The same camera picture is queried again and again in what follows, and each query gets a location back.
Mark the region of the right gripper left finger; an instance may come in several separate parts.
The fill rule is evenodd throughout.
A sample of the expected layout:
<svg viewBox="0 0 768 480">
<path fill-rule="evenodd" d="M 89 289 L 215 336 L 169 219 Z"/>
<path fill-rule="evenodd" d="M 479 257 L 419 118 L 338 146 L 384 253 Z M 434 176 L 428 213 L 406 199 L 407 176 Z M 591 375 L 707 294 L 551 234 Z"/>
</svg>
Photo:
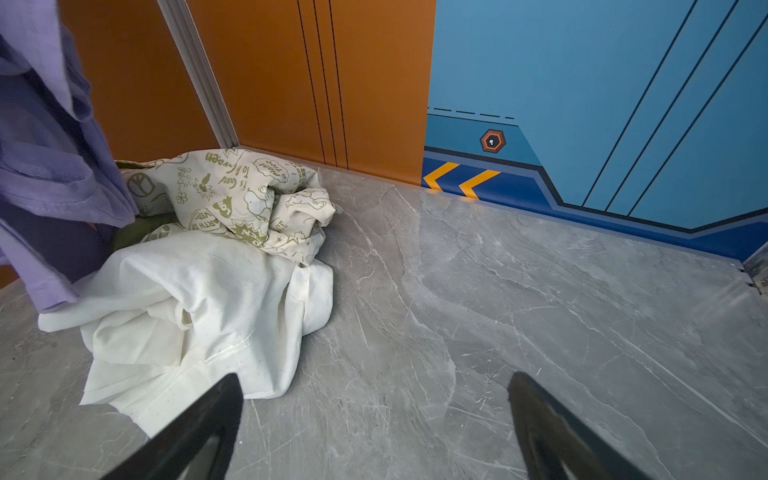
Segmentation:
<svg viewBox="0 0 768 480">
<path fill-rule="evenodd" d="M 235 449 L 244 397 L 225 375 L 106 479 L 223 479 Z"/>
</svg>

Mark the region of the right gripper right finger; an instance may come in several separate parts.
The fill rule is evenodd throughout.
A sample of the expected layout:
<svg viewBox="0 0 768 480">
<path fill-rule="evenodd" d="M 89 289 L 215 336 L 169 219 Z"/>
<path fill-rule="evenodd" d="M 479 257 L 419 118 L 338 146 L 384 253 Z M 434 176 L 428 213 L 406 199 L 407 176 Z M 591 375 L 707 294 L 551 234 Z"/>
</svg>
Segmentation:
<svg viewBox="0 0 768 480">
<path fill-rule="evenodd" d="M 529 374 L 507 388 L 518 445 L 530 479 L 646 479 Z"/>
</svg>

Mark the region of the purple cloth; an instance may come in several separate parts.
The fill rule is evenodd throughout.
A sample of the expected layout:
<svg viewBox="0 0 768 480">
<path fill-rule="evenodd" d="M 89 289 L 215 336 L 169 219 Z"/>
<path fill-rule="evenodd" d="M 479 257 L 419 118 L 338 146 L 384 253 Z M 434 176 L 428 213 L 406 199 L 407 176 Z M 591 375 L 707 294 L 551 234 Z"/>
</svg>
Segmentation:
<svg viewBox="0 0 768 480">
<path fill-rule="evenodd" d="M 78 301 L 138 214 L 90 91 L 57 2 L 2 2 L 1 262 L 40 313 Z"/>
</svg>

